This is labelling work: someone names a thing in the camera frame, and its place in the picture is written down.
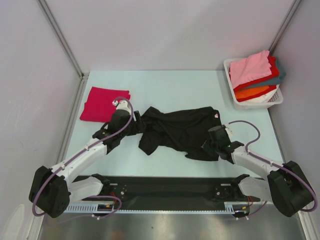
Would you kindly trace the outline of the black t-shirt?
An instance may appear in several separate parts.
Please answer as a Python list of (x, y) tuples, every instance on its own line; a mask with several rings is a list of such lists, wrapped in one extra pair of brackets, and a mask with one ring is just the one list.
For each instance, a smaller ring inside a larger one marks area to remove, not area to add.
[(146, 129), (138, 147), (146, 155), (163, 146), (185, 152), (185, 157), (192, 160), (216, 162), (219, 159), (215, 152), (204, 150), (209, 129), (222, 124), (219, 111), (211, 106), (169, 113), (151, 106), (141, 119)]

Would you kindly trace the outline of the magenta t-shirt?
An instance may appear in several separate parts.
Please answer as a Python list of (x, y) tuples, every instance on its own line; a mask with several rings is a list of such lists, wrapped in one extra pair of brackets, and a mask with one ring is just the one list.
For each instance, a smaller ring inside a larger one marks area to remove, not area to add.
[(130, 99), (130, 91), (93, 86), (88, 94), (87, 101), (84, 103), (84, 109), (79, 119), (87, 122), (109, 122), (112, 114), (116, 111), (113, 101), (117, 97)]

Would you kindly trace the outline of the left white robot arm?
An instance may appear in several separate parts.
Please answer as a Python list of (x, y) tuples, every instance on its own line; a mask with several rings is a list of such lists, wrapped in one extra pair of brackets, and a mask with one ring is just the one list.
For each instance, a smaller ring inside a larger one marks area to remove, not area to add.
[(107, 199), (111, 188), (100, 175), (95, 174), (78, 182), (75, 179), (95, 161), (117, 148), (123, 138), (143, 133), (145, 128), (138, 111), (116, 110), (111, 121), (94, 133), (82, 150), (52, 167), (39, 167), (28, 196), (33, 215), (40, 217), (47, 214), (56, 218), (72, 202), (93, 197)]

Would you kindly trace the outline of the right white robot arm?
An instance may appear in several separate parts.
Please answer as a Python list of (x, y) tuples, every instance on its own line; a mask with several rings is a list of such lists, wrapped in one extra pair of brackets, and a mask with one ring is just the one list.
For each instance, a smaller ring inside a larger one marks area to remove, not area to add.
[(253, 153), (247, 145), (231, 141), (224, 125), (209, 129), (208, 136), (203, 145), (208, 154), (217, 154), (222, 160), (258, 176), (242, 174), (233, 181), (230, 194), (235, 200), (256, 197), (272, 203), (286, 217), (305, 212), (310, 203), (317, 207), (316, 194), (296, 162), (282, 164)]

